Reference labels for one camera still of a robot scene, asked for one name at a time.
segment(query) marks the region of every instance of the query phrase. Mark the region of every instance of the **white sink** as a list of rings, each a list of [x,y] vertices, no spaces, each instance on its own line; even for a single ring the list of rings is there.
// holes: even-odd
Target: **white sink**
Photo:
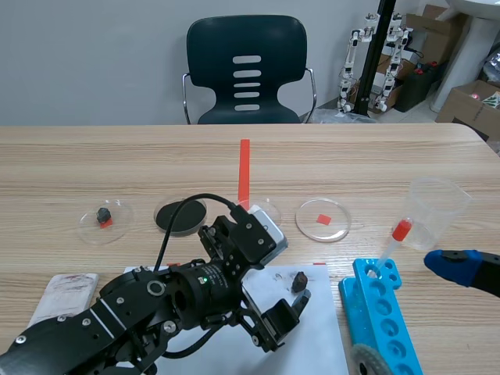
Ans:
[[[453,10],[456,10],[473,18],[469,32],[430,105],[435,112],[441,111],[452,88],[469,84],[477,79],[484,60],[488,57],[491,46],[500,31],[499,0],[446,1],[451,8],[447,14],[452,15]]]
[[[486,20],[500,20],[500,1],[498,0],[446,0],[461,13]]]

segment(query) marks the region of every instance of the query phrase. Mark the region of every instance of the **floor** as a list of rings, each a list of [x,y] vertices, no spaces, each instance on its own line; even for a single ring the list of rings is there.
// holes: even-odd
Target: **floor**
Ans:
[[[383,113],[369,112],[369,115],[379,123],[433,123],[436,117],[438,117],[437,113],[430,110],[429,104],[433,97],[433,95],[429,95],[425,101],[414,106],[407,112],[389,109]]]

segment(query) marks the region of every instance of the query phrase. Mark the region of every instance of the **black cylinder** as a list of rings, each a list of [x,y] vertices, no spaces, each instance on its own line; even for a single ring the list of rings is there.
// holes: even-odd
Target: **black cylinder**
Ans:
[[[220,260],[173,273],[169,286],[185,330],[197,327],[206,316],[237,309],[240,303],[241,285],[224,276]]]

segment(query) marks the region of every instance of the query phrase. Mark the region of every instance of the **red dropper tip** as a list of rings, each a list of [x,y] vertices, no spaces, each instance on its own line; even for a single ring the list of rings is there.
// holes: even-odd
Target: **red dropper tip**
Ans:
[[[392,237],[398,241],[401,242],[405,239],[406,235],[412,229],[412,221],[411,219],[403,219],[398,223],[398,226],[396,229],[394,229],[394,232],[392,232]]]

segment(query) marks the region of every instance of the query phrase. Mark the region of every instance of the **plastic beaker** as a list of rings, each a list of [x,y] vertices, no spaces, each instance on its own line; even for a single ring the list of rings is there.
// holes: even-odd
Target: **plastic beaker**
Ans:
[[[403,243],[417,250],[431,250],[471,200],[464,190],[449,180],[438,177],[413,180],[396,222],[404,218],[412,220],[412,229]]]

